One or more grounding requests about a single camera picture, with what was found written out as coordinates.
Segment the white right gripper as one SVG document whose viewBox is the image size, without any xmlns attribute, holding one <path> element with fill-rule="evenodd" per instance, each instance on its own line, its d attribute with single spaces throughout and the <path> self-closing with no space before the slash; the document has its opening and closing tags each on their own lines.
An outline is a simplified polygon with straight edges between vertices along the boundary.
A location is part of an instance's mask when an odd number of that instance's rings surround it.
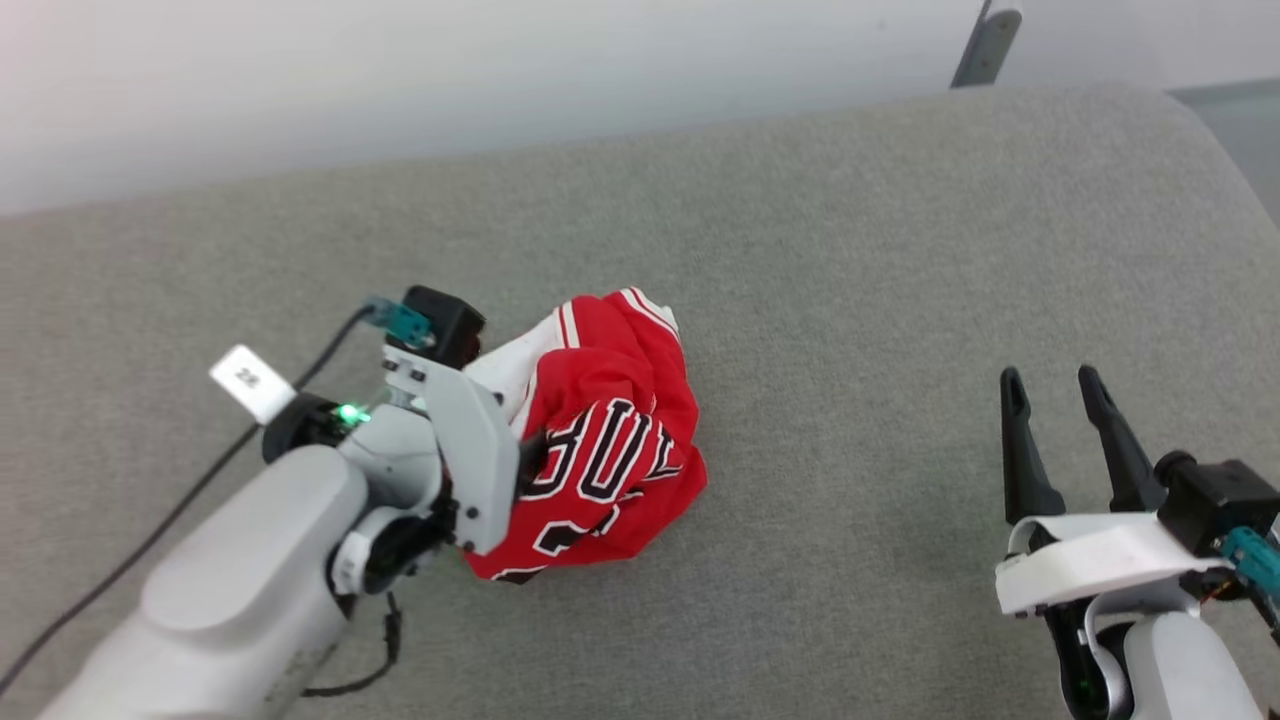
<svg viewBox="0 0 1280 720">
<path fill-rule="evenodd" d="M 995 569 L 1004 615 L 1230 566 L 1187 550 L 1151 512 L 1167 491 L 1155 479 L 1146 451 L 1097 369 L 1082 365 L 1078 383 L 1100 436 L 1115 514 L 1065 514 L 1065 501 L 1044 473 L 1021 377 L 1014 366 L 1000 374 L 1004 507 L 1012 527 L 1007 557 Z"/>
</svg>

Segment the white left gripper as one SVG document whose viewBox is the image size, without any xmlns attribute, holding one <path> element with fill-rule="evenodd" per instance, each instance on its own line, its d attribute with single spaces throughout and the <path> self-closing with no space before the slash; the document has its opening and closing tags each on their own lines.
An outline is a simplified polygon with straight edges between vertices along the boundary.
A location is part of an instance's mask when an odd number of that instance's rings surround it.
<svg viewBox="0 0 1280 720">
<path fill-rule="evenodd" d="M 454 538 L 470 553 L 490 553 L 508 534 L 515 501 L 540 497 L 549 441 L 538 430 L 518 445 L 500 404 L 462 370 L 394 345 L 383 347 L 392 402 L 425 416 L 433 428 L 451 497 L 460 505 Z"/>
</svg>

